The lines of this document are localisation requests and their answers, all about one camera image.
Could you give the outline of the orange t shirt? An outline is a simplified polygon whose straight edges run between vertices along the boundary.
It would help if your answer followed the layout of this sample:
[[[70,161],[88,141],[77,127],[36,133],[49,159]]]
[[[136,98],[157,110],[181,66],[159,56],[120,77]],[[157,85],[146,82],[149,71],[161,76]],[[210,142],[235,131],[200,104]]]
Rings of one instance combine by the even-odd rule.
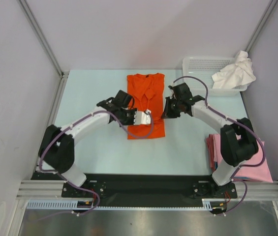
[[[150,125],[132,125],[128,131],[136,136],[148,135],[149,139],[165,137],[165,124],[161,119],[163,113],[163,91],[165,75],[134,74],[127,76],[127,93],[134,98],[134,108],[139,111],[150,110],[154,127]]]

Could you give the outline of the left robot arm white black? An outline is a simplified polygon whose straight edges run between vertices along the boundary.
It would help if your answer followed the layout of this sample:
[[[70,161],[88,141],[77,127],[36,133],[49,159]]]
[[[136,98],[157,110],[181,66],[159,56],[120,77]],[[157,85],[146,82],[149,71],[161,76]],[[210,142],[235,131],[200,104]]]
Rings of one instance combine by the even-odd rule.
[[[75,164],[75,145],[90,132],[118,119],[121,125],[133,125],[137,109],[134,108],[134,98],[120,90],[117,95],[102,100],[84,117],[57,127],[49,125],[44,133],[38,156],[39,168],[46,163],[51,166],[50,172],[60,174],[73,184],[73,191],[78,196],[85,196],[90,191],[87,176]]]

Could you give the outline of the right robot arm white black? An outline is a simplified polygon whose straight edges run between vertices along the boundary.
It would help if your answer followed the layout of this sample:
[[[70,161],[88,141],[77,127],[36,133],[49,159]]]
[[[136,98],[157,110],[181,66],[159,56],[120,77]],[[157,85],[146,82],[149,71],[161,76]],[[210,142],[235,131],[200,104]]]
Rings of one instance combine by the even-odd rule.
[[[226,115],[215,111],[204,97],[193,96],[188,85],[182,83],[169,86],[172,95],[165,98],[162,119],[179,118],[181,113],[197,118],[220,135],[222,161],[212,173],[213,182],[208,191],[213,197],[220,197],[239,167],[259,151],[257,138],[253,136],[251,122],[247,118],[233,121]]]

